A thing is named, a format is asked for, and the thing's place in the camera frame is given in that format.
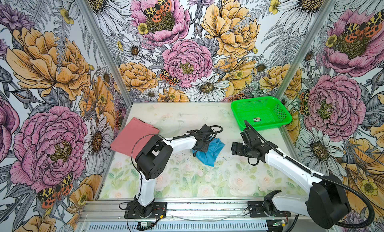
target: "blue cloth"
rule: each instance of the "blue cloth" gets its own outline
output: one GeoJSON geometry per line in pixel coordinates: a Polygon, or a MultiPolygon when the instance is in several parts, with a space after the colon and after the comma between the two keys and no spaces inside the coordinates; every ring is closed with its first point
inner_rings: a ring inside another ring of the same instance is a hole
{"type": "Polygon", "coordinates": [[[216,158],[223,147],[224,147],[224,143],[221,142],[219,138],[216,138],[209,143],[208,151],[206,153],[198,151],[196,153],[196,157],[205,165],[209,165],[210,167],[213,167],[215,164],[216,158]]]}

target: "floral tablecloth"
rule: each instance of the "floral tablecloth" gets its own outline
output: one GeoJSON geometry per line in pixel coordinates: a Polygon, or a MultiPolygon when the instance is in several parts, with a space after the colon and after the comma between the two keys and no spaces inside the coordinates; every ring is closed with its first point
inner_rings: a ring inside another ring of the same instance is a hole
{"type": "MultiPolygon", "coordinates": [[[[191,151],[173,153],[164,172],[156,178],[156,198],[265,196],[280,189],[288,194],[305,194],[294,181],[266,164],[248,164],[245,157],[231,154],[232,142],[241,142],[240,129],[230,103],[134,104],[128,121],[137,117],[160,129],[166,137],[181,135],[203,124],[221,125],[218,138],[225,143],[214,167],[204,165],[191,151]]],[[[279,129],[261,131],[268,140],[288,151],[279,129]]],[[[139,174],[129,156],[115,153],[100,199],[133,198],[139,174]]]]}

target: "white wire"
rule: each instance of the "white wire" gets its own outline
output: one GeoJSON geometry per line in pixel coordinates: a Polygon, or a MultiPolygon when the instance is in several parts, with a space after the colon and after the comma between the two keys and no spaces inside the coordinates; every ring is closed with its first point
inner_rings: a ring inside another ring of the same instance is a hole
{"type": "Polygon", "coordinates": [[[236,216],[239,216],[239,215],[242,215],[243,213],[241,214],[237,214],[237,215],[230,215],[230,216],[226,216],[226,217],[222,217],[220,219],[187,219],[187,218],[183,218],[183,217],[179,217],[179,216],[175,216],[175,215],[167,215],[168,216],[173,216],[175,218],[178,218],[178,219],[182,219],[182,220],[188,220],[188,221],[200,221],[200,222],[216,222],[216,221],[220,221],[220,220],[225,220],[225,219],[228,219],[228,218],[232,218],[232,217],[236,217],[236,216]]]}

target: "green basket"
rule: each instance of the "green basket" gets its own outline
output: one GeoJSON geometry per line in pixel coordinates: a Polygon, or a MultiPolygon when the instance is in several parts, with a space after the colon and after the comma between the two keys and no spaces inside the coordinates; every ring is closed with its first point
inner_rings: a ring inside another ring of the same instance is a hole
{"type": "Polygon", "coordinates": [[[231,108],[241,130],[245,129],[244,120],[257,130],[280,127],[292,121],[285,106],[273,96],[235,100],[231,108]]]}

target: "pink cloth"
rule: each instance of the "pink cloth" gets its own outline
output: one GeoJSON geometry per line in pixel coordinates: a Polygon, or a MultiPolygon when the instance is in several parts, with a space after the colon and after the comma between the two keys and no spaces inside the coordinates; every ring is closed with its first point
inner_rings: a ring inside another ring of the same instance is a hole
{"type": "MultiPolygon", "coordinates": [[[[128,125],[118,134],[118,137],[112,142],[111,149],[122,153],[127,156],[131,156],[132,148],[135,143],[145,135],[157,134],[159,129],[153,127],[153,125],[147,124],[135,117],[131,119],[128,125]]],[[[141,139],[135,149],[133,150],[133,159],[136,158],[141,149],[149,141],[152,136],[147,136],[141,139]]]]}

